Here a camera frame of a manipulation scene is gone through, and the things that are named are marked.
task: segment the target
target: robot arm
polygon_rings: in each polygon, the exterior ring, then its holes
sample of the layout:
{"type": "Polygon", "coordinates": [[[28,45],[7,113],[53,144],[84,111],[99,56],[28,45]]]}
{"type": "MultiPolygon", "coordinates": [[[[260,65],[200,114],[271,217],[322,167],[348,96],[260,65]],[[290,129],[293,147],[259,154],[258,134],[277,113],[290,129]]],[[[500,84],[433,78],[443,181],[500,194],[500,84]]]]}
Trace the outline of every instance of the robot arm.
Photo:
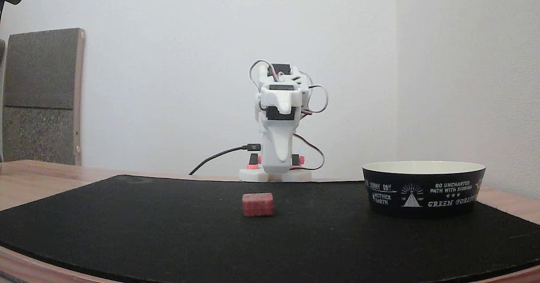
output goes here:
{"type": "Polygon", "coordinates": [[[251,80],[258,89],[255,119],[262,133],[262,169],[270,175],[283,175],[294,165],[292,139],[300,120],[314,113],[308,104],[311,88],[319,85],[313,85],[307,74],[289,65],[259,60],[251,69],[259,62],[264,64],[258,67],[258,78],[251,80]],[[301,86],[307,82],[311,86],[301,86]]]}

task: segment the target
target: red block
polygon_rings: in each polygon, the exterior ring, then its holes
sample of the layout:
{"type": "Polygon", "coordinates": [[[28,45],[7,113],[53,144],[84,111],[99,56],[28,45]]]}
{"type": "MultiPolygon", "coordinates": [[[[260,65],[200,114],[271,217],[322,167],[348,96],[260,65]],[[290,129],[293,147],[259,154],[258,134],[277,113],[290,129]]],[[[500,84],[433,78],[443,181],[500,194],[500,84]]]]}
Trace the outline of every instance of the red block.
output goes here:
{"type": "Polygon", "coordinates": [[[246,193],[242,196],[244,216],[271,216],[274,214],[272,193],[246,193]]]}

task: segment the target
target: black felt mat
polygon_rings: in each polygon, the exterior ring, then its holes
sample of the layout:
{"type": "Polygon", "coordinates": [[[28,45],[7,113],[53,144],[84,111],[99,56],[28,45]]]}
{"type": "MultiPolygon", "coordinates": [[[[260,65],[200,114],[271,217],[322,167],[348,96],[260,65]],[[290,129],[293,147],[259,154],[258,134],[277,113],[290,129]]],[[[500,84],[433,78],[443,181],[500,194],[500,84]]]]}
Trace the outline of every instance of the black felt mat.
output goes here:
{"type": "Polygon", "coordinates": [[[122,175],[0,212],[0,245],[119,281],[465,282],[540,264],[540,226],[477,204],[440,220],[370,212],[361,182],[122,175]],[[242,194],[276,215],[245,218],[242,194]]]}

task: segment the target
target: bowl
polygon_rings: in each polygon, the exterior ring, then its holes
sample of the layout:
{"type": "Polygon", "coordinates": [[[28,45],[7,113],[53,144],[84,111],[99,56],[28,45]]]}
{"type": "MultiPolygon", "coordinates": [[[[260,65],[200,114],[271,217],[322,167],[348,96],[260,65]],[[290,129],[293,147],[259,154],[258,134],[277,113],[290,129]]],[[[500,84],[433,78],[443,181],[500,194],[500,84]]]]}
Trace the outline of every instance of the bowl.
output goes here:
{"type": "Polygon", "coordinates": [[[470,162],[378,162],[362,167],[371,210],[439,218],[473,210],[486,167],[470,162]]]}

